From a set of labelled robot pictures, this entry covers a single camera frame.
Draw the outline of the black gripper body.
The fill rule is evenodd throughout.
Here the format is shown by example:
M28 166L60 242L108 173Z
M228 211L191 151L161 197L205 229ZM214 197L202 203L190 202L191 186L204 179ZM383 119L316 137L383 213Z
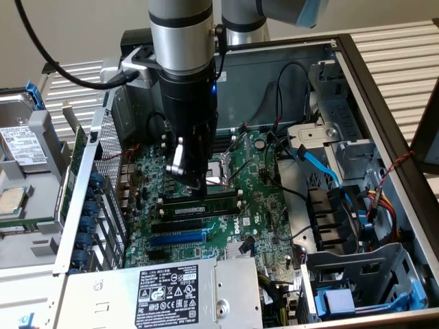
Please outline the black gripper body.
M215 77L214 60L191 75L159 73L163 110L175 139L183 140L189 165L205 165L212 153L218 118Z

